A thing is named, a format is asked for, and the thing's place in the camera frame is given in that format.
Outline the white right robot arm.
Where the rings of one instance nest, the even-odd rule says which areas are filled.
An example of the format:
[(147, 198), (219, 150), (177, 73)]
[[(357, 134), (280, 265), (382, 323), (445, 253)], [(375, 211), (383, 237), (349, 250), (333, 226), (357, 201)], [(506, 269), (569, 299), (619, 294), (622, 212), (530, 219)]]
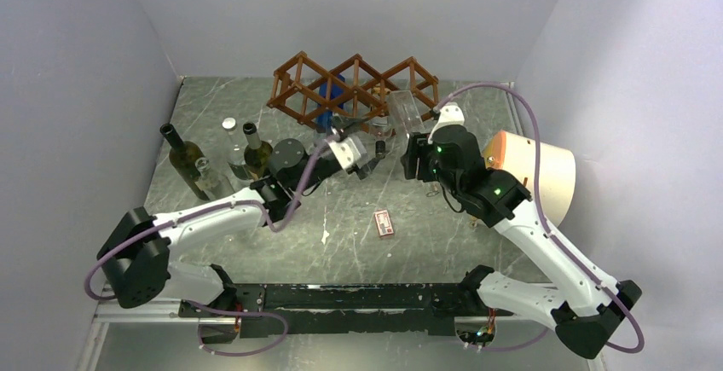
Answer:
[(462, 125), (413, 133), (401, 157), (404, 176), (438, 183), (461, 210), (518, 247), (554, 285), (516, 281), (480, 265), (460, 283), (469, 314), (487, 308), (523, 316), (552, 330), (570, 351), (594, 359), (642, 295), (585, 257), (549, 220), (511, 173), (488, 168), (477, 138)]

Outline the green bottle silver neck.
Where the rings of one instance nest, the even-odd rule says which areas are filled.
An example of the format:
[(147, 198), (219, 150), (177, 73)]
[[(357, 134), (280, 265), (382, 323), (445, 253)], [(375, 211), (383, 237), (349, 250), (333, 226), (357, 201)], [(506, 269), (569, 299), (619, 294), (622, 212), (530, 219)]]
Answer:
[(261, 139), (256, 125), (252, 122), (244, 123), (242, 131), (247, 140), (244, 150), (246, 167), (255, 179), (261, 179), (267, 175), (269, 157), (273, 148), (268, 142)]

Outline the clear whisky bottle black label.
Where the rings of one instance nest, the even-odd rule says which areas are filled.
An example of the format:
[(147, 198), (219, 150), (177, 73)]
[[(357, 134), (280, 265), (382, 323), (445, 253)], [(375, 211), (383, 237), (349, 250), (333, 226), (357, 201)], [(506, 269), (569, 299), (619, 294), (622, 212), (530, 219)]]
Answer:
[(387, 153), (386, 141), (392, 136), (393, 129), (390, 119), (386, 116), (377, 116), (370, 121), (370, 133), (375, 137), (375, 157), (383, 159)]

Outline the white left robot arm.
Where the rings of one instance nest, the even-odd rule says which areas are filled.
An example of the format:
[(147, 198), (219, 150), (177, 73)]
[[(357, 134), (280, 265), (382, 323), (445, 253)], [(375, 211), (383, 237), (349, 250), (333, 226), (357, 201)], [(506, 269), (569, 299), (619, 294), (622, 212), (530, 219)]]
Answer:
[(167, 298), (202, 304), (214, 316), (227, 315), (236, 303), (227, 273), (217, 265), (185, 264), (178, 255), (237, 229), (282, 231), (307, 187), (341, 171), (364, 170), (369, 157), (357, 133), (370, 120), (333, 116), (329, 134), (313, 152), (295, 138), (277, 142), (258, 180), (217, 200), (157, 215), (142, 206), (126, 212), (97, 253), (91, 272), (102, 271), (113, 291), (109, 298), (124, 309)]

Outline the blue square glass bottle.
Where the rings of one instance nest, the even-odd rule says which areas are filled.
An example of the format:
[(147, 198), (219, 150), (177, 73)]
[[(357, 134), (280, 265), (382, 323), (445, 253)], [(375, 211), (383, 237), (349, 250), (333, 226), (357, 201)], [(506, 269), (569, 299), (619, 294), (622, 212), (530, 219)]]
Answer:
[[(329, 101), (332, 101), (332, 100), (338, 98), (339, 96), (341, 96), (344, 93), (344, 91), (336, 83), (324, 83), (319, 87), (318, 93), (322, 97), (327, 98)], [(316, 122), (315, 130), (318, 133), (328, 133), (332, 128), (332, 116), (333, 115), (334, 115), (334, 112), (332, 110), (325, 110), (323, 113), (318, 115), (315, 118), (315, 122)]]

